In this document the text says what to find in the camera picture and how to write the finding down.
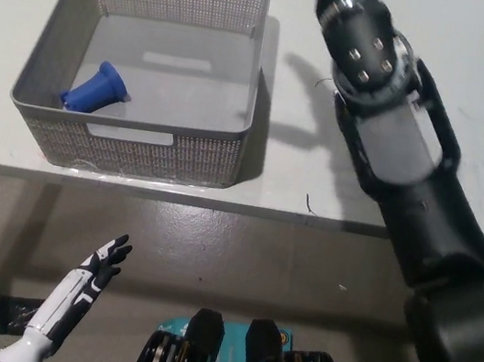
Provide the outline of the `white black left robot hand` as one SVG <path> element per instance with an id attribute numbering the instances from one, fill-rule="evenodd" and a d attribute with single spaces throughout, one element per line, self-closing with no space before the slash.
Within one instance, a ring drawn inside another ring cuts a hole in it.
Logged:
<path id="1" fill-rule="evenodd" d="M 94 305 L 118 267 L 132 251 L 127 234 L 95 250 L 64 279 L 39 306 L 26 330 L 39 332 L 50 341 L 49 356 L 56 353 L 66 337 Z"/>

